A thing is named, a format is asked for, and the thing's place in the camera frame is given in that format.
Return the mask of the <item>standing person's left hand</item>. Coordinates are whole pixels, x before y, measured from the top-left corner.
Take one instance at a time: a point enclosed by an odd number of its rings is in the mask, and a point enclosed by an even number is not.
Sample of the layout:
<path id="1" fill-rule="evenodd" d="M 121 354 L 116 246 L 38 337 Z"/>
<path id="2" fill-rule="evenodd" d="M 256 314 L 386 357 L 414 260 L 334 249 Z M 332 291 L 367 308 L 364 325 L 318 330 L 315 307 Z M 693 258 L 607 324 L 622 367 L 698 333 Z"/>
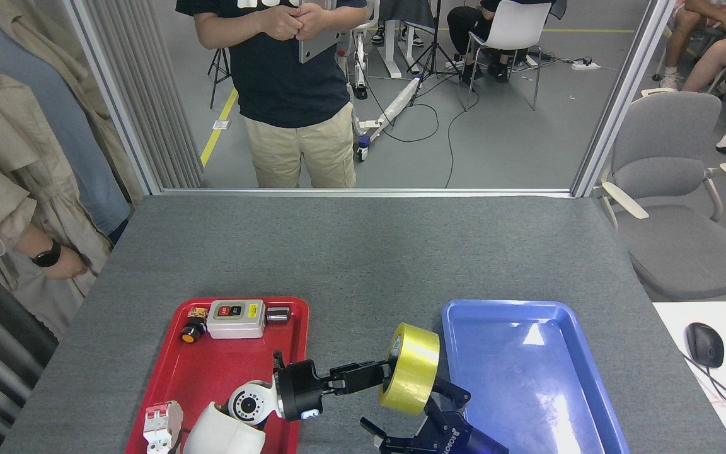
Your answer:
<path id="1" fill-rule="evenodd" d="M 299 14 L 295 17 L 301 23 L 295 38 L 299 41 L 313 40 L 322 31 L 329 28 L 331 12 L 319 4 L 303 3 L 299 7 Z"/>

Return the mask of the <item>standing person's right hand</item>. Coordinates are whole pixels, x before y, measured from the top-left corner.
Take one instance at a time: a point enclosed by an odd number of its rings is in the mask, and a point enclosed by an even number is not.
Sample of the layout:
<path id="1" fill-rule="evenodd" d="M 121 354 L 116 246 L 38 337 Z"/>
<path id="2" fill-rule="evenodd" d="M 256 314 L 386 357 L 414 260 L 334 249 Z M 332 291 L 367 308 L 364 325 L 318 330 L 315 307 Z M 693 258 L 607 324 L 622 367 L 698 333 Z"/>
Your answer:
<path id="1" fill-rule="evenodd" d="M 299 8 L 290 6 L 273 6 L 260 12 L 260 31 L 275 40 L 286 41 L 294 38 L 303 27 L 297 20 L 300 17 Z"/>

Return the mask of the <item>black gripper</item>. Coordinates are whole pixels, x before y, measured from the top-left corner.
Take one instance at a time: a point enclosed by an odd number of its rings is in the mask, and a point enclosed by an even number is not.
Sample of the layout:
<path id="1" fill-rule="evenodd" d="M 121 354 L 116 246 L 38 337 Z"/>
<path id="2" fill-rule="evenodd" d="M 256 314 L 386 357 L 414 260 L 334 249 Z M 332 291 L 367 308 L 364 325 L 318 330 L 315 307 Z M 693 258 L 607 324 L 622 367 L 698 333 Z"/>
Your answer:
<path id="1" fill-rule="evenodd" d="M 275 352 L 277 415 L 288 422 L 319 416 L 323 412 L 322 396 L 348 395 L 381 386 L 392 376 L 395 365 L 395 359 L 345 364 L 331 368 L 330 376 L 321 378 L 313 360 L 285 365 L 282 353 Z"/>
<path id="2" fill-rule="evenodd" d="M 469 391 L 436 376 L 432 393 L 452 403 L 452 410 L 441 411 L 434 399 L 427 399 L 425 421 L 412 438 L 395 438 L 373 422 L 360 417 L 360 425 L 372 435 L 380 453 L 508 453 L 509 448 L 496 442 L 464 419 L 462 410 L 471 399 Z"/>

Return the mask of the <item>hand of person beside table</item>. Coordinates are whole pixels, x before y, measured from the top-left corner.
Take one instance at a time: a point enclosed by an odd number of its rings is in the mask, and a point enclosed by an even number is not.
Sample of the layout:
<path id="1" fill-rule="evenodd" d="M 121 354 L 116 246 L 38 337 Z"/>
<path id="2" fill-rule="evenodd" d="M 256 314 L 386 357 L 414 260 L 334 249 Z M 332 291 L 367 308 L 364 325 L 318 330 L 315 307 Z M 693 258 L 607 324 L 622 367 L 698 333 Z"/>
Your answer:
<path id="1" fill-rule="evenodd" d="M 71 279 L 88 271 L 86 263 L 76 251 L 59 244 L 36 256 L 35 261 L 42 268 L 44 275 L 55 281 Z"/>

